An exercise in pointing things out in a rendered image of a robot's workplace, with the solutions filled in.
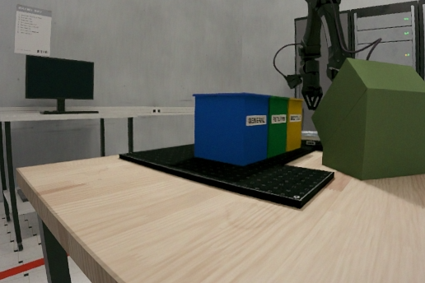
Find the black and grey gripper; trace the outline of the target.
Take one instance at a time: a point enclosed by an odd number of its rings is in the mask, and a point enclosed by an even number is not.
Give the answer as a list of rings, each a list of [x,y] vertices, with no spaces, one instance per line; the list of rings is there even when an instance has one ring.
[[[320,86],[320,74],[318,72],[315,72],[315,75],[313,75],[313,72],[310,72],[310,73],[311,73],[311,85],[303,85],[301,93],[304,97],[304,100],[306,102],[308,109],[316,110],[323,96],[323,92],[322,92],[322,87]],[[313,86],[317,84],[319,85]],[[311,106],[309,105],[306,95],[308,96]],[[311,100],[311,97],[314,97],[313,101]],[[317,100],[317,103],[314,107],[317,97],[319,97],[319,99]]]

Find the blue bin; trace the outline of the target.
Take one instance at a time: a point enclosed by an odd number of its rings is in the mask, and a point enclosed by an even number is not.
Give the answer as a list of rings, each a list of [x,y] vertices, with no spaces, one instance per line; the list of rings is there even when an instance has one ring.
[[[193,96],[194,156],[242,166],[267,159],[268,95]]]

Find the yellow open-top bin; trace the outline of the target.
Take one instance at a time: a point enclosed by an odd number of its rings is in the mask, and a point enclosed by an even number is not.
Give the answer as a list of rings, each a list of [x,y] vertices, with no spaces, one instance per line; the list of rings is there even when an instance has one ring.
[[[286,152],[301,147],[301,116],[303,99],[289,98],[287,102]]]

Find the green open bin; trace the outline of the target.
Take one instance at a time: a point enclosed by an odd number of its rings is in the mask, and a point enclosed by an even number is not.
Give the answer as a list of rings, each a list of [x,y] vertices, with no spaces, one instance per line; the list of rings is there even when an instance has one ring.
[[[287,100],[282,96],[269,97],[267,158],[286,152]]]

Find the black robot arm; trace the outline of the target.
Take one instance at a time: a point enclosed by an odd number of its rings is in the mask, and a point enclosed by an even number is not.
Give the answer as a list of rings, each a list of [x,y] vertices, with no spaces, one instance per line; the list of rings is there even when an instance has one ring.
[[[315,72],[320,73],[320,62],[319,60],[315,61],[315,57],[321,57],[320,30],[322,24],[325,30],[325,37],[329,52],[329,63],[327,64],[326,75],[332,82],[339,72],[339,69],[342,67],[345,59],[351,58],[350,53],[345,52],[343,49],[343,47],[346,49],[348,48],[345,43],[343,28],[339,16],[339,5],[341,0],[332,0],[336,18],[333,14],[330,0],[305,1],[308,5],[308,17],[306,32],[301,40],[301,46],[298,47],[298,53],[299,56],[301,56],[301,66],[299,68],[300,74],[287,75],[287,84],[291,89],[294,89],[301,83],[302,85],[311,85],[310,72],[313,72],[313,75],[315,75]]]

